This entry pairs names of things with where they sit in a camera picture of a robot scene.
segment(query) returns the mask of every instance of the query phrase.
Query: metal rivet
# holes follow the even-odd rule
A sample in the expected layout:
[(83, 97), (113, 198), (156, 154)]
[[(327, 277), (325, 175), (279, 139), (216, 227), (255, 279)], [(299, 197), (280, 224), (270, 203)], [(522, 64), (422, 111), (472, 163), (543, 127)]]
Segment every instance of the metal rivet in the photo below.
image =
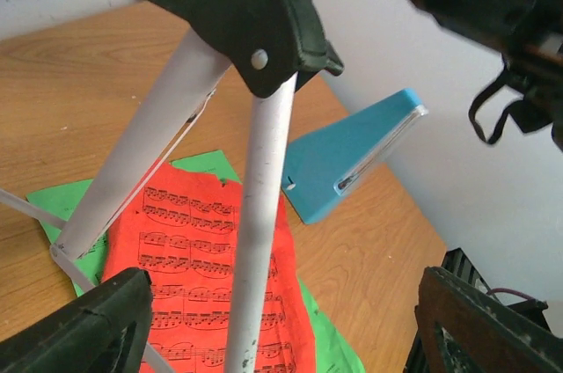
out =
[(264, 49), (258, 49), (252, 54), (250, 63), (254, 69), (264, 69), (267, 65), (267, 52)]

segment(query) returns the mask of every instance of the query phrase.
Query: sheet music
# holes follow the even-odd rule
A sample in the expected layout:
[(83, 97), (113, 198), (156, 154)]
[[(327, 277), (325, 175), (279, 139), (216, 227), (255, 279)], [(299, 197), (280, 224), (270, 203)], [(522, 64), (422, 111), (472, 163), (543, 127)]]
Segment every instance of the sheet music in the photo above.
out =
[[(223, 371), (241, 191), (238, 183), (224, 186), (213, 175), (163, 165), (109, 231), (104, 278), (126, 264), (150, 272), (149, 342), (178, 372)], [(285, 217), (278, 217), (285, 225)], [(284, 233), (290, 239), (287, 225)], [(296, 280), (295, 255), (286, 267), (278, 261), (284, 253), (276, 248), (287, 249), (286, 244), (274, 240), (255, 373), (315, 371), (314, 337)], [(307, 333), (311, 342), (303, 344)], [(141, 372), (150, 371), (144, 363)]]

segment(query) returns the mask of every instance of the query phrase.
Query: black clamp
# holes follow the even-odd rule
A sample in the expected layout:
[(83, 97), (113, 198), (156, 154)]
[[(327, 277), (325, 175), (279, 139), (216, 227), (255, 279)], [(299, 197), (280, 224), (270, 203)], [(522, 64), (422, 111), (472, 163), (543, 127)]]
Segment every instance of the black clamp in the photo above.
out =
[(344, 66), (325, 37), (312, 0), (148, 0), (186, 20), (267, 98), (298, 72), (297, 88), (319, 71)]

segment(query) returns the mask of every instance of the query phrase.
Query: music staff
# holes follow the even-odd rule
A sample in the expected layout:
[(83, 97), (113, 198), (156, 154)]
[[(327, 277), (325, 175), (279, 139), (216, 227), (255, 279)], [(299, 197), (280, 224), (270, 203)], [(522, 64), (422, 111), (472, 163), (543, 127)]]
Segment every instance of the music staff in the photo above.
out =
[(149, 204), (143, 204), (143, 213), (153, 221), (163, 225), (180, 227), (189, 224), (198, 230), (219, 235), (229, 234), (237, 226), (232, 221), (208, 220), (198, 216), (191, 216), (188, 213), (159, 208)]
[(139, 265), (152, 272), (163, 274), (178, 274), (193, 269), (201, 276), (211, 279), (222, 279), (233, 272), (232, 263), (215, 263), (205, 260), (190, 260), (188, 257), (154, 256), (139, 254)]
[(206, 203), (196, 199), (190, 199), (186, 195), (178, 195), (169, 193), (166, 190), (157, 190), (154, 187), (146, 186), (144, 188), (145, 195), (154, 201), (165, 201), (168, 200), (170, 203), (176, 206), (189, 205), (202, 213), (216, 212), (218, 215), (228, 216), (232, 215), (237, 211), (235, 206), (224, 205), (220, 202)]
[(94, 243), (94, 245), (90, 248), (90, 250), (88, 250), (86, 254), (92, 254), (93, 252), (96, 252), (97, 250), (106, 247), (107, 242), (108, 242), (107, 234), (102, 235), (100, 238), (98, 238), (98, 241)]
[[(263, 313), (260, 330), (266, 331), (284, 322), (284, 312)], [(183, 311), (155, 311), (152, 315), (150, 328), (159, 330), (173, 329), (181, 325), (203, 331), (227, 329), (229, 325), (229, 312), (187, 313)]]
[(254, 373), (295, 373), (295, 364), (275, 364), (274, 366), (263, 366), (255, 369)]
[(215, 244), (210, 241), (199, 239), (190, 240), (182, 235), (169, 236), (163, 232), (141, 232), (139, 234), (140, 243), (146, 245), (156, 245), (164, 247), (169, 245), (172, 248), (181, 250), (195, 249), (210, 254), (232, 253), (230, 244)]
[[(180, 342), (171, 347), (163, 347), (156, 342), (151, 342), (151, 344), (166, 360), (170, 362), (191, 361), (193, 373), (195, 372), (196, 362), (200, 362), (207, 367), (217, 367), (225, 362), (224, 347), (199, 349), (191, 342)], [(259, 371), (260, 373), (269, 373), (270, 371), (273, 371), (274, 373), (293, 373), (296, 371), (293, 348), (288, 342), (258, 345), (257, 353), (267, 359), (279, 357), (288, 363), (272, 365), (272, 363), (269, 362), (268, 365), (256, 366), (255, 372)]]
[[(205, 287), (185, 289), (183, 285), (151, 285), (150, 290), (156, 300), (181, 296), (187, 301), (196, 303), (230, 303), (231, 296), (230, 290), (226, 288), (210, 290)], [(270, 291), (264, 295), (265, 302), (281, 300), (281, 296), (275, 296), (274, 293)]]

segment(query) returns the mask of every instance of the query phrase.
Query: wood grain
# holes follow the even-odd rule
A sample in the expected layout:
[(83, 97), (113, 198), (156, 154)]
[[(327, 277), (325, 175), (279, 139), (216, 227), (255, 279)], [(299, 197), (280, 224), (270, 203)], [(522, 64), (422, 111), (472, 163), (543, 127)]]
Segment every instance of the wood grain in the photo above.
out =
[[(186, 29), (139, 4), (0, 43), (0, 187), (25, 196), (93, 177)], [(242, 177), (250, 102), (230, 70), (172, 158), (222, 149)], [(345, 115), (315, 79), (296, 95), (290, 136)], [(366, 370), (401, 371), (422, 269), (445, 251), (408, 193), (382, 166), (328, 219), (305, 226), (290, 209), (289, 222), (298, 275)], [(40, 226), (0, 207), (0, 340), (73, 297)]]

